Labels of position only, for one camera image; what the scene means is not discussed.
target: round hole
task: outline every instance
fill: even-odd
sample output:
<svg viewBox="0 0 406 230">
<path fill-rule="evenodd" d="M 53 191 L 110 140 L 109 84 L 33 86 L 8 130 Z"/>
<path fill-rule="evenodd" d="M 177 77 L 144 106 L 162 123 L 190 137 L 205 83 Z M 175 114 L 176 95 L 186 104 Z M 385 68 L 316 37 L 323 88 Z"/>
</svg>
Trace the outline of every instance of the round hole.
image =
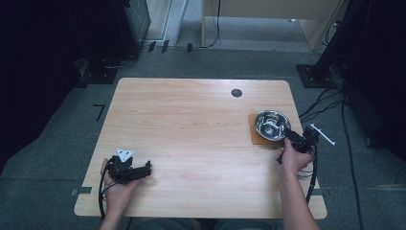
<svg viewBox="0 0 406 230">
<path fill-rule="evenodd" d="M 236 97 L 236 98 L 239 98 L 239 97 L 241 97 L 241 95 L 242 95 L 242 91 L 239 90 L 239 89 L 233 89 L 233 90 L 231 91 L 231 95 L 233 95 L 233 96 Z"/>
</svg>

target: wire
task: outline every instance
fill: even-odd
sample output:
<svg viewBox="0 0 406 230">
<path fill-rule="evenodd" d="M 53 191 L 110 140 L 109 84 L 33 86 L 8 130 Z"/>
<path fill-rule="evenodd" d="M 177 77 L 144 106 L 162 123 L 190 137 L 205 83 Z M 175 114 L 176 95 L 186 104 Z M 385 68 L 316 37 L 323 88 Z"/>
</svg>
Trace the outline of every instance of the wire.
<svg viewBox="0 0 406 230">
<path fill-rule="evenodd" d="M 209 45 L 209 46 L 202 46 L 202 48 L 211 48 L 211 47 L 215 46 L 215 44 L 217 43 L 217 41 L 220 39 L 220 26 L 219 26 L 219 23 L 218 23 L 219 18 L 220 18 L 220 8 L 221 8 L 221 0 L 218 0 L 218 7 L 217 7 L 217 23 L 216 23 L 216 25 L 214 24 L 215 27 L 216 27 L 217 34 L 215 35 L 214 41 L 212 42 L 211 45 Z"/>
<path fill-rule="evenodd" d="M 104 170 L 102 171 L 101 174 L 101 183 L 99 185 L 99 209 L 101 210 L 101 219 L 104 219 L 105 214 L 104 214 L 104 208 L 102 206 L 102 201 L 103 201 L 103 195 L 102 195 L 102 183 L 104 181 L 105 173 L 107 172 L 108 165 L 110 164 L 110 160 L 107 162 L 107 164 L 104 166 Z"/>
<path fill-rule="evenodd" d="M 311 198 L 311 194 L 313 193 L 313 189 L 314 189 L 314 186 L 315 186 L 315 184 L 316 184 L 316 177 L 317 177 L 317 165 L 318 165 L 318 162 L 319 162 L 319 160 L 318 160 L 318 150 L 317 150 L 317 138 L 314 136 L 314 133 L 313 132 L 311 132 L 311 135 L 313 135 L 313 140 L 314 140 L 314 160 L 313 160 L 313 174 L 311 175 L 311 178 L 310 178 L 310 185 L 309 185 L 309 188 L 308 188 L 308 190 L 307 190 L 307 195 L 306 195 L 306 197 L 305 197 L 305 200 L 306 200 L 306 202 L 308 203 L 309 201 L 310 201 L 310 198 Z"/>
<path fill-rule="evenodd" d="M 106 69 L 122 69 L 122 68 L 128 67 L 128 66 L 130 66 L 132 63 L 134 63 L 134 61 L 137 59 L 137 57 L 138 57 L 138 56 L 134 56 L 134 58 L 133 58 L 129 63 L 127 63 L 127 64 L 124 64 L 124 65 L 113 65 L 113 66 L 104 65 L 104 68 L 106 68 Z"/>
<path fill-rule="evenodd" d="M 319 95 L 319 97 L 317 98 L 316 102 L 313 103 L 304 113 L 302 113 L 301 115 L 299 115 L 299 118 L 302 118 L 305 114 L 307 114 L 308 112 L 310 112 L 311 109 L 313 109 L 320 101 L 322 101 L 322 100 L 324 100 L 324 99 L 327 99 L 327 98 L 329 98 L 329 97 L 332 97 L 332 96 L 334 96 L 334 95 L 339 94 L 339 93 L 337 93 L 337 94 L 332 94 L 332 95 L 329 95 L 329 96 L 327 96 L 327 97 L 325 97 L 325 98 L 322 98 L 323 95 L 324 95 L 326 92 L 328 92 L 329 90 L 339 90 L 339 89 L 333 89 L 333 88 L 325 89 L 325 90 Z"/>
<path fill-rule="evenodd" d="M 131 222 L 132 222 L 132 218 L 129 218 L 128 224 L 126 226 L 126 230 L 129 230 L 129 228 L 131 227 Z"/>
<path fill-rule="evenodd" d="M 352 184 L 354 186 L 355 202 L 356 202 L 356 209 L 357 209 L 357 214 L 358 214 L 359 228 L 361 230 L 363 230 L 364 225 L 362 223 L 361 206 L 360 206 L 360 203 L 359 203 L 358 185 L 356 183 L 355 171 L 354 171 L 354 165 L 353 165 L 353 159 L 352 159 L 351 142 L 350 142 L 349 133 L 347 131 L 346 119 L 345 119 L 345 116 L 344 116 L 344 104 L 345 104 L 345 102 L 343 102 L 342 106 L 341 106 L 341 117 L 342 117 L 342 120 L 343 120 L 344 132 L 346 133 L 347 144 L 349 146 L 351 177 L 352 177 Z"/>
<path fill-rule="evenodd" d="M 331 25 L 328 27 L 328 30 L 327 30 L 327 32 L 326 32 L 326 34 L 325 34 L 325 41 L 322 42 L 323 45 L 325 45 L 325 46 L 328 46 L 328 45 L 329 45 L 329 42 L 330 42 L 329 32 L 330 32 L 330 30 L 331 30 L 331 27 L 333 27 L 333 26 L 335 27 L 335 25 L 336 25 L 336 22 L 334 21 L 334 22 L 332 22 Z"/>
<path fill-rule="evenodd" d="M 331 109 L 331 108 L 333 108 L 333 107 L 335 107 L 335 106 L 337 106 L 337 105 L 340 105 L 340 103 L 341 103 L 342 101 L 343 101 L 343 100 L 337 101 L 337 102 L 335 102 L 335 103 L 331 103 L 331 104 L 329 104 L 328 106 L 326 106 L 326 107 L 325 107 L 324 109 L 322 109 L 322 110 L 319 110 L 319 111 L 312 112 L 312 113 L 308 114 L 306 117 L 304 117 L 304 118 L 301 120 L 301 123 L 308 122 L 308 121 L 310 121 L 310 120 L 316 118 L 316 117 L 319 116 L 319 114 L 321 114 L 322 112 L 325 112 L 326 110 L 329 110 L 329 109 Z"/>
<path fill-rule="evenodd" d="M 104 189 L 101 191 L 101 195 L 103 196 L 103 200 L 107 201 L 104 197 L 104 194 L 107 192 L 108 189 L 110 189 L 111 187 L 115 186 L 117 183 L 114 181 L 111 181 L 110 184 L 107 185 L 107 187 L 104 187 Z"/>
</svg>

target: black tape mark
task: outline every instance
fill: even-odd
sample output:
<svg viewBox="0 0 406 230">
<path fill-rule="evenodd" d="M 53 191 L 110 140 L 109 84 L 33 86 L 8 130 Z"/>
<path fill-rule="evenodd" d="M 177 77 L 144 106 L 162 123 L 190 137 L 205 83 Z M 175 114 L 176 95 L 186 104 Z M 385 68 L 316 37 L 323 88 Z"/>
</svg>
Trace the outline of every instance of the black tape mark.
<svg viewBox="0 0 406 230">
<path fill-rule="evenodd" d="M 155 49 L 155 44 L 156 44 L 156 41 L 149 44 L 149 49 L 148 49 L 149 52 L 151 52 Z"/>
<path fill-rule="evenodd" d="M 98 122 L 101 119 L 102 112 L 104 111 L 105 104 L 93 104 L 94 107 L 101 107 L 101 111 L 99 112 L 98 119 L 96 119 L 96 122 Z"/>
<path fill-rule="evenodd" d="M 164 47 L 162 47 L 162 54 L 168 50 L 169 39 L 164 42 Z"/>
<path fill-rule="evenodd" d="M 191 51 L 192 51 L 192 44 L 191 43 L 188 43 L 188 53 L 190 53 Z"/>
</svg>

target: metal bowl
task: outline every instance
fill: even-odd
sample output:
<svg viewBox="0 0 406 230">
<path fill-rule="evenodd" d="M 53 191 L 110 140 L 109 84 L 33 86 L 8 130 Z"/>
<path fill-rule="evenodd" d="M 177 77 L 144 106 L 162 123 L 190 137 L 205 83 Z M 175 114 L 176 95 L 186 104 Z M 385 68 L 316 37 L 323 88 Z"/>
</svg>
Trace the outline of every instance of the metal bowl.
<svg viewBox="0 0 406 230">
<path fill-rule="evenodd" d="M 286 137 L 285 129 L 290 129 L 287 118 L 278 111 L 263 110 L 255 119 L 257 132 L 265 139 L 280 141 Z"/>
</svg>

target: gray carpet floor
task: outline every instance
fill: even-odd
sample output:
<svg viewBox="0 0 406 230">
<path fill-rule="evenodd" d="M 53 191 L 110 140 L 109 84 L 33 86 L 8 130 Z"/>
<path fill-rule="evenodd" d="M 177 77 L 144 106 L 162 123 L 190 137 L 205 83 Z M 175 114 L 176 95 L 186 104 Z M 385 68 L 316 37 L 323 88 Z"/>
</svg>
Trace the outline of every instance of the gray carpet floor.
<svg viewBox="0 0 406 230">
<path fill-rule="evenodd" d="M 98 218 L 74 214 L 77 197 L 71 191 L 81 186 L 119 79 L 285 80 L 302 113 L 324 89 L 303 88 L 295 65 L 313 64 L 319 57 L 275 51 L 194 49 L 187 53 L 170 48 L 162 54 L 158 48 L 150 53 L 144 50 L 133 65 L 118 72 L 113 84 L 73 89 L 41 136 L 9 160 L 0 177 L 0 229 L 99 228 Z M 315 110 L 338 100 L 340 95 L 323 100 Z M 106 105 L 99 121 L 100 108 L 94 104 Z M 368 149 L 359 118 L 348 105 L 343 111 L 364 229 L 406 229 L 406 190 L 399 186 L 406 183 L 405 162 L 386 149 Z M 333 147 L 320 141 L 318 178 L 327 217 L 317 221 L 323 229 L 359 229 L 341 105 L 303 127 L 311 123 L 337 143 Z M 280 219 L 277 224 L 282 229 Z"/>
</svg>

